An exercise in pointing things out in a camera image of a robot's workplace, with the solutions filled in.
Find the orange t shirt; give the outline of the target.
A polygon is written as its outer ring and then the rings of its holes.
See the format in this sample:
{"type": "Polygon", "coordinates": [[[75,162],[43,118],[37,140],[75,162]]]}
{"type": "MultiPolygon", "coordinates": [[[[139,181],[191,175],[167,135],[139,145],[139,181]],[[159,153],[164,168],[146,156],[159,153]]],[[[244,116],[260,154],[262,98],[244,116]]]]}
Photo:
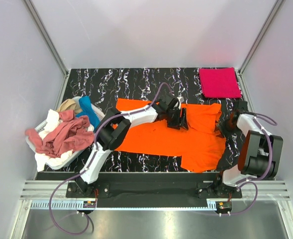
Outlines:
{"type": "Polygon", "coordinates": [[[165,120],[132,127],[118,151],[161,156],[180,156],[181,167],[202,173],[217,168],[226,148],[217,123],[221,104],[183,104],[189,129],[172,129],[165,120]]]}

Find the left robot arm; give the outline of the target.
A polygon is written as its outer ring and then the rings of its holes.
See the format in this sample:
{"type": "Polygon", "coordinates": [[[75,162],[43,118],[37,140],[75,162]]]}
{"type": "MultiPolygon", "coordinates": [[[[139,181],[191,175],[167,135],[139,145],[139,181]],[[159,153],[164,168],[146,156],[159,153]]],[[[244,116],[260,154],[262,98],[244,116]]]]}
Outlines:
{"type": "Polygon", "coordinates": [[[167,127],[173,129],[189,129],[186,108],[182,107],[183,97],[168,94],[164,99],[153,100],[151,103],[130,111],[119,111],[114,108],[101,120],[95,132],[95,139],[89,158],[75,179],[77,187],[86,193],[89,185],[98,179],[98,174],[109,156],[118,149],[128,133],[135,126],[167,121],[167,127]]]}

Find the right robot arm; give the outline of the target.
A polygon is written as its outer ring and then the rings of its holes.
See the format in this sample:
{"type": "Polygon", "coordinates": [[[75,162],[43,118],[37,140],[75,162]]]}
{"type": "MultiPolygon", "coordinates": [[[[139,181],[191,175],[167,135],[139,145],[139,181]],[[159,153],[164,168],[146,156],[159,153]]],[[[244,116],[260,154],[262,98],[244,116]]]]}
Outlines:
{"type": "Polygon", "coordinates": [[[270,133],[260,120],[277,126],[278,123],[260,113],[248,111],[248,103],[239,100],[229,118],[218,124],[223,137],[236,132],[245,136],[238,162],[230,169],[223,170],[214,180],[211,191],[217,197],[228,197],[245,182],[260,181],[276,176],[283,147],[283,138],[270,133]]]}

